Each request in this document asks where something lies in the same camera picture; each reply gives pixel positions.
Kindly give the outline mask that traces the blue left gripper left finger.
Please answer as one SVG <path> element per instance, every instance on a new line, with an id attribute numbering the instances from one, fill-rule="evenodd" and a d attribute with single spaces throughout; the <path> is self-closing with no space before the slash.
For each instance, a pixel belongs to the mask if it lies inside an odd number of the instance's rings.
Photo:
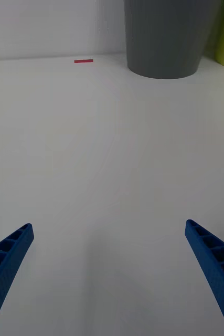
<path id="1" fill-rule="evenodd" d="M 0 309 L 33 240 L 33 226 L 27 223 L 0 241 Z"/>

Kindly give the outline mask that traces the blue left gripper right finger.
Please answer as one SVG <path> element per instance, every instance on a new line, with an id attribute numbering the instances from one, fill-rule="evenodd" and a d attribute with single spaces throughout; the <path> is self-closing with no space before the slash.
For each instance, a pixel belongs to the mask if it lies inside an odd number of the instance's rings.
<path id="1" fill-rule="evenodd" d="M 185 236 L 224 317 L 224 242 L 191 219 Z"/>

